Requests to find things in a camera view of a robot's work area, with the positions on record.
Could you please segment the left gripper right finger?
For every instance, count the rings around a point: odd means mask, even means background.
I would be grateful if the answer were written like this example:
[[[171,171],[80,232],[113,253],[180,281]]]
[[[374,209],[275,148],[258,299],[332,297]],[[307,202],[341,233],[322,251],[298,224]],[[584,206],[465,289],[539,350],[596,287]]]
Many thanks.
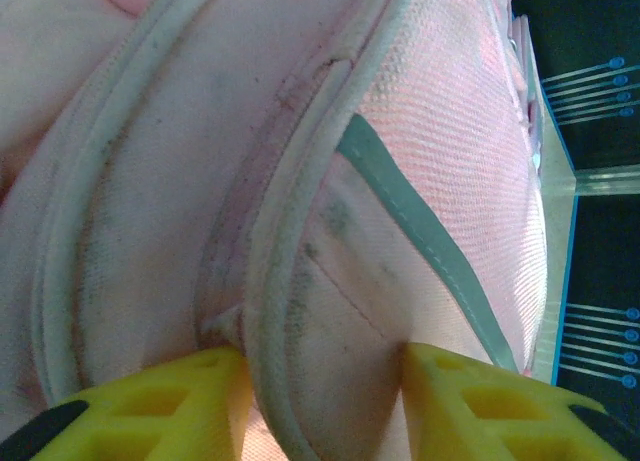
[[[412,461],[640,461],[640,433],[580,394],[410,343],[402,395]]]

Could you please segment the pink student backpack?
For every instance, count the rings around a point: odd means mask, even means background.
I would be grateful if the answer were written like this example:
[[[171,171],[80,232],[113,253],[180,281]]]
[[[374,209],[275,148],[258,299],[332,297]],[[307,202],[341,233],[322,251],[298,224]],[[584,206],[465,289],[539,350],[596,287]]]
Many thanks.
[[[399,363],[525,374],[512,0],[0,0],[0,439],[214,346],[294,461],[405,461]]]

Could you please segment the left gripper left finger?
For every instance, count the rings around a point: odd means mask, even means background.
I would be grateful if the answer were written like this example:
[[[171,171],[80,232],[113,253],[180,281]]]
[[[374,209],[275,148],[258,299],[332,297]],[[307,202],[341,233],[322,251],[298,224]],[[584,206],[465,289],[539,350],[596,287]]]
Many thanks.
[[[86,389],[0,443],[0,461],[241,461],[246,360],[210,349]]]

